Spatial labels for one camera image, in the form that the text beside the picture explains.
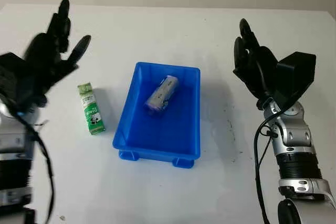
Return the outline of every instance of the robotic arm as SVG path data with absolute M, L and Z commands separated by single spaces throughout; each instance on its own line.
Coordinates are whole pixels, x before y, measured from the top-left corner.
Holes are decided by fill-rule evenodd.
M 62 0 L 46 33 L 38 34 L 23 58 L 9 52 L 0 56 L 0 224 L 35 223 L 30 203 L 29 171 L 37 142 L 45 156 L 51 184 L 47 221 L 54 205 L 54 182 L 47 149 L 34 130 L 38 108 L 47 103 L 45 94 L 56 82 L 78 68 L 91 36 L 84 36 L 67 60 L 70 33 L 69 0 Z
M 260 46 L 245 19 L 240 21 L 241 37 L 235 41 L 234 74 L 258 99 L 265 121 L 257 130 L 254 147 L 256 184 L 264 223 L 267 219 L 261 192 L 257 140 L 261 129 L 270 130 L 279 165 L 279 191 L 285 200 L 278 205 L 280 224 L 335 224 L 336 203 L 328 181 L 322 179 L 310 130 L 297 100 L 314 80 L 316 56 L 295 52 L 277 61 L 272 52 Z

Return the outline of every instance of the black cable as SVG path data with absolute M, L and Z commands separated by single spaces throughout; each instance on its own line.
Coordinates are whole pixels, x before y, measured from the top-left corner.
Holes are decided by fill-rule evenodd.
M 266 118 L 258 127 L 256 134 L 254 136 L 254 162 L 255 162 L 255 170 L 256 170 L 256 187 L 257 187 L 257 195 L 258 195 L 258 200 L 259 200 L 259 205 L 261 208 L 261 214 L 262 214 L 262 218 L 264 220 L 265 224 L 270 224 L 268 218 L 267 218 L 267 214 L 266 214 L 266 210 L 265 210 L 265 203 L 264 203 L 264 197 L 263 197 L 263 191 L 261 190 L 261 183 L 260 183 L 260 173 L 259 173 L 259 158 L 258 158 L 258 137 L 259 134 L 261 133 L 261 129 L 272 119 L 278 117 L 279 115 L 283 114 L 288 108 L 282 109 L 281 111 L 269 116 L 268 118 Z
M 262 156 L 261 156 L 261 158 L 260 158 L 260 161 L 259 161 L 259 167 L 260 167 L 260 165 L 261 165 L 261 163 L 262 163 L 262 161 L 263 161 L 263 159 L 264 159 L 264 157 L 265 157 L 265 154 L 266 154 L 266 152 L 267 152 L 267 149 L 268 149 L 268 146 L 269 146 L 271 140 L 272 140 L 272 137 L 270 136 L 270 137 L 269 137 L 269 140 L 268 140 L 268 142 L 267 142 L 267 144 L 266 144 L 266 147 L 265 147 L 265 149 L 264 149 L 264 152 L 262 153 Z
M 264 125 L 264 127 L 268 128 L 269 131 L 272 131 L 272 129 L 271 129 L 270 126 L 268 126 L 268 125 Z M 263 135 L 263 136 L 269 136 L 268 131 L 266 132 L 266 134 L 263 133 L 262 131 L 260 131 L 260 134 Z

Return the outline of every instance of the juice box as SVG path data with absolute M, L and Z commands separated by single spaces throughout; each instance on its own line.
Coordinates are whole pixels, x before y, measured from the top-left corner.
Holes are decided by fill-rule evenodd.
M 86 83 L 78 86 L 79 95 L 84 107 L 86 121 L 89 126 L 89 131 L 92 135 L 105 130 L 104 123 L 99 113 L 95 95 L 92 90 L 91 83 Z

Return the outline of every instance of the table surface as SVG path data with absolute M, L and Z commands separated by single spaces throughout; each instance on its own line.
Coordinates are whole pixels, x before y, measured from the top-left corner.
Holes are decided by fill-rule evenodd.
M 0 52 L 21 56 L 45 31 L 52 5 L 6 5 Z M 253 136 L 263 115 L 236 78 L 233 45 L 246 18 L 261 45 L 278 59 L 294 51 L 317 55 L 315 81 L 300 102 L 319 165 L 336 195 L 335 21 L 325 12 L 71 6 L 70 47 L 91 44 L 79 70 L 54 86 L 39 122 L 55 172 L 51 223 L 260 223 Z M 201 70 L 201 157 L 192 169 L 119 159 L 112 140 L 138 61 Z M 88 132 L 77 85 L 91 82 L 107 130 Z M 260 149 L 266 139 L 260 138 Z M 33 203 L 42 223 L 49 202 L 45 162 L 35 151 Z M 261 168 L 267 212 L 277 222 L 278 167 L 270 148 Z

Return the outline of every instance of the blue plastic bin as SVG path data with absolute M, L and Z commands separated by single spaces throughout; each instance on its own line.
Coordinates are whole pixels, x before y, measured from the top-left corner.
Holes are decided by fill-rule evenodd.
M 177 77 L 180 86 L 160 116 L 149 115 L 144 103 L 167 75 Z M 200 78 L 198 68 L 138 62 L 113 139 L 119 157 L 191 168 L 200 156 Z

